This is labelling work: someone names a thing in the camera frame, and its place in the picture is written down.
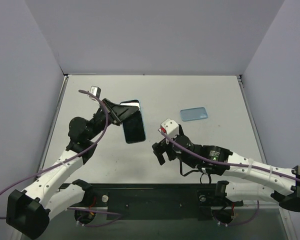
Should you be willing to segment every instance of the metal frame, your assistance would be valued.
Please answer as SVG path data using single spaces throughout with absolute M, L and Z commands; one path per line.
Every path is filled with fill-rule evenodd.
M 44 146 L 44 149 L 43 149 L 43 153 L 42 153 L 37 171 L 43 169 L 43 167 L 45 165 L 47 153 L 48 153 L 48 150 L 49 150 L 52 135 L 53 135 L 54 130 L 55 130 L 57 118 L 58 118 L 60 107 L 61 107 L 61 104 L 62 104 L 62 100 L 64 99 L 66 87 L 67 87 L 67 84 L 68 84 L 68 79 L 69 79 L 69 76 L 65 75 L 64 80 L 63 80 L 63 84 L 62 84 L 62 87 L 61 87 L 61 90 L 60 90 L 60 93 L 59 93 L 59 98 L 58 98 L 58 102 L 57 102 L 56 109 L 55 109 L 55 112 L 54 112 L 54 116 L 53 116 L 53 119 L 52 119 L 52 123 L 51 123 L 51 126 L 50 126 L 49 134 L 48 134 L 48 137 L 47 137 L 46 142 L 45 142 L 45 146 Z
M 63 100 L 64 94 L 65 94 L 65 91 L 66 91 L 66 86 L 67 86 L 67 83 L 68 83 L 68 79 L 69 79 L 69 75 L 65 75 L 63 85 L 62 85 L 62 88 L 60 90 L 56 111 L 55 111 L 55 114 L 54 114 L 54 117 L 53 117 L 53 120 L 52 120 L 52 123 L 51 123 L 51 127 L 50 127 L 50 130 L 49 130 L 47 141 L 46 141 L 46 144 L 44 146 L 42 157 L 41 157 L 41 160 L 40 160 L 40 163 L 39 163 L 39 166 L 38 166 L 39 170 L 41 168 L 43 168 L 43 166 L 45 164 L 45 159 L 46 159 L 48 149 L 49 149 L 49 146 L 50 146 L 50 142 L 51 142 L 51 139 L 52 139 L 52 135 L 53 135 L 53 132 L 54 132 L 54 129 L 55 129 L 55 125 L 56 125 L 56 121 L 57 121 L 58 114 L 59 114 L 59 111 L 60 111 L 60 107 L 61 107 L 61 104 L 62 104 L 62 100 Z M 239 87 L 240 87 L 240 90 L 241 90 L 241 93 L 242 93 L 242 97 L 243 97 L 243 100 L 244 100 L 244 103 L 245 103 L 245 107 L 246 107 L 247 112 L 248 112 L 248 116 L 249 116 L 251 126 L 252 126 L 252 129 L 253 129 L 253 132 L 254 132 L 255 140 L 256 140 L 256 143 L 257 143 L 257 146 L 258 146 L 258 149 L 259 149 L 259 153 L 260 153 L 260 156 L 261 156 L 261 160 L 262 160 L 263 163 L 266 164 L 267 163 L 266 156 L 265 156 L 265 153 L 264 153 L 263 148 L 262 148 L 262 143 L 260 141 L 260 137 L 259 137 L 259 134 L 258 134 L 258 130 L 257 130 L 256 124 L 255 124 L 255 121 L 253 119 L 251 110 L 250 110 L 249 105 L 248 105 L 248 101 L 247 101 L 247 97 L 246 97 L 246 94 L 245 94 L 245 91 L 244 91 L 243 83 L 241 81 L 241 77 L 238 77 L 238 84 L 239 84 Z M 251 201 L 251 203 L 248 203 L 248 204 L 247 204 L 247 201 L 245 201 L 245 206 L 244 207 L 245 208 L 254 208 L 255 205 L 256 205 L 256 203 L 253 202 L 253 201 Z M 285 209 L 282 209 L 279 206 L 277 206 L 275 204 L 272 204 L 272 203 L 265 203 L 265 204 L 262 204 L 261 206 L 262 206 L 262 208 L 278 208 L 279 212 L 280 212 L 280 215 L 281 215 L 281 220 L 282 220 L 287 238 L 289 240 L 296 240 L 297 239 L 297 234 L 296 234 L 294 225 L 292 223 L 289 211 L 287 211 Z M 19 231 L 14 229 L 14 231 L 12 232 L 10 240 L 20 240 L 21 237 L 22 237 L 22 234 Z

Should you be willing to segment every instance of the light blue phone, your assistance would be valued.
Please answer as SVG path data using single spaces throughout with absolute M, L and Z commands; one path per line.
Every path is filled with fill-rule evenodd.
M 184 122 L 208 118 L 207 111 L 204 107 L 183 109 L 180 111 L 180 116 Z

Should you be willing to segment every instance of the red wire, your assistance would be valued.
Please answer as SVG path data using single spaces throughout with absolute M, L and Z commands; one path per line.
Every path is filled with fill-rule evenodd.
M 93 203 L 89 206 L 89 209 L 90 209 L 91 207 L 93 207 L 93 206 L 96 204 L 96 201 L 97 201 L 97 198 L 94 197 L 94 198 L 93 198 Z
M 232 203 L 232 215 L 235 215 L 235 203 Z

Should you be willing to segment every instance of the white arm link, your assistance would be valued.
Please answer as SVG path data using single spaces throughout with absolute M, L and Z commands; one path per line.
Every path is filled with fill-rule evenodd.
M 61 157 L 53 164 L 59 164 L 76 155 L 74 151 L 64 150 Z M 39 198 L 39 203 L 46 208 L 50 198 L 55 194 L 59 187 L 73 174 L 77 169 L 83 166 L 82 157 L 77 157 L 61 166 L 58 166 L 41 175 L 34 183 L 27 186 L 26 195 L 32 199 Z
M 67 210 L 68 207 L 80 203 L 84 195 L 85 191 L 80 186 L 73 184 L 53 195 L 46 205 L 46 208 L 51 210 L 49 213 L 50 221 L 59 213 Z
M 229 177 L 237 177 L 241 179 L 249 180 L 253 183 L 260 184 L 265 187 L 269 187 L 272 190 L 276 190 L 278 193 L 282 195 L 289 195 L 293 193 L 291 190 L 291 186 L 296 185 L 296 181 L 286 178 L 280 177 L 272 173 L 272 171 L 283 173 L 292 177 L 295 177 L 292 173 L 291 168 L 279 168 L 273 167 L 261 162 L 253 161 L 253 159 L 248 159 L 243 156 L 236 154 L 235 152 L 233 155 L 229 156 L 228 163 L 231 164 L 245 164 L 249 165 L 249 167 L 239 167 L 239 166 L 231 166 L 229 170 L 226 170 L 223 176 Z M 252 168 L 251 166 L 258 166 L 264 169 L 268 169 L 271 172 L 266 172 L 262 170 L 258 170 Z
M 271 194 L 274 192 L 273 189 L 262 186 L 257 183 L 232 183 L 230 182 L 226 188 L 226 198 L 232 202 L 239 202 L 244 200 L 252 201 L 265 201 L 278 203 L 271 197 Z

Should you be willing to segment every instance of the white backdrop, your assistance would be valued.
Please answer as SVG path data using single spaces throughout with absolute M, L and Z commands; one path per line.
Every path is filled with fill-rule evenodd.
M 0 191 L 36 172 L 63 79 L 25 2 L 0 0 Z M 7 200 L 0 198 L 0 216 Z M 0 240 L 11 231 L 0 220 Z
M 300 165 L 300 0 L 284 2 L 243 77 L 267 162 Z
M 66 74 L 238 75 L 284 0 L 25 0 Z

